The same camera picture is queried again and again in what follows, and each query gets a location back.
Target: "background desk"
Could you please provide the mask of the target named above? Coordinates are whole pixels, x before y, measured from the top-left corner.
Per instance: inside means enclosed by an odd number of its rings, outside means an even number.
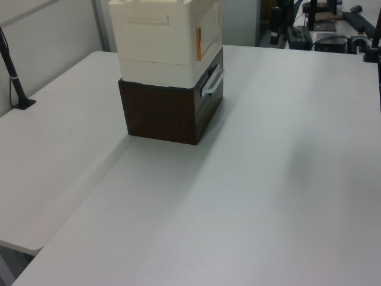
[[[0,245],[37,254],[133,140],[118,66],[95,52],[0,118]]]
[[[381,284],[377,65],[224,54],[201,143],[136,138],[15,286]]]
[[[377,19],[381,9],[381,2],[379,0],[344,0],[342,4],[343,12],[350,12],[351,8],[356,5],[361,5],[363,11],[360,13],[366,20],[368,20],[374,27],[376,27]],[[302,14],[302,5],[300,5],[297,17]],[[304,14],[298,18],[294,26],[303,26],[304,25]],[[318,33],[337,33],[343,34],[347,37],[358,36],[357,31],[345,20],[336,22],[336,32],[311,32],[311,37],[313,42],[316,40],[316,34]]]

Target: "dark wood box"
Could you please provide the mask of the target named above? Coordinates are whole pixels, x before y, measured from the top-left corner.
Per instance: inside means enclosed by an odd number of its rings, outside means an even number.
[[[223,49],[193,89],[165,88],[119,80],[129,135],[197,145],[223,98],[223,80],[212,94],[202,89],[223,67]]]

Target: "table surface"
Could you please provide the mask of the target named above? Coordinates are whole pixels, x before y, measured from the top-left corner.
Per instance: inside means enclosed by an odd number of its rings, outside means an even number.
[[[302,14],[302,4],[299,8],[297,17]],[[379,0],[343,0],[342,11],[350,12],[351,8],[356,5],[361,5],[363,7],[363,11],[360,14],[369,21],[373,26],[376,26],[377,19],[381,9],[381,2]],[[304,15],[300,16],[295,23],[294,26],[303,26],[304,25]],[[347,37],[358,36],[357,31],[345,20],[336,22],[336,32],[310,32],[313,42],[316,40],[316,34],[318,33],[337,33],[343,34]]]
[[[93,53],[1,117],[0,245],[38,253],[133,140],[117,66]]]
[[[200,144],[136,138],[15,286],[381,284],[377,66],[233,46],[224,66]]]

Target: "computer mouse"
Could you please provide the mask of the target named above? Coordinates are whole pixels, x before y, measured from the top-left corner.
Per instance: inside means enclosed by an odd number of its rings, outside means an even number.
[[[352,13],[359,13],[359,12],[362,12],[362,11],[363,11],[363,8],[360,5],[356,5],[356,6],[351,8],[351,12]]]

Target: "black stand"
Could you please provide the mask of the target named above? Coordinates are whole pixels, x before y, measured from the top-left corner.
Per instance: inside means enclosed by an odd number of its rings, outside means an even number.
[[[5,66],[7,67],[8,73],[10,74],[10,78],[12,80],[14,89],[16,90],[16,93],[18,96],[18,104],[14,108],[25,110],[31,105],[33,105],[34,103],[36,103],[36,101],[30,100],[28,97],[25,96],[23,87],[20,83],[20,80],[18,79],[18,75],[17,75],[16,69],[14,68],[10,51],[8,49],[8,45],[5,41],[5,37],[1,28],[0,28],[0,52],[4,60]]]
[[[379,19],[377,21],[376,25],[376,31],[374,32],[374,38],[371,46],[367,46],[367,49],[365,51],[364,55],[364,61],[366,63],[379,63],[380,58],[380,36],[381,36],[381,9],[379,14]]]
[[[310,32],[335,32],[336,25],[333,22],[315,23],[317,12],[317,0],[311,0],[310,12],[308,13],[307,27]]]

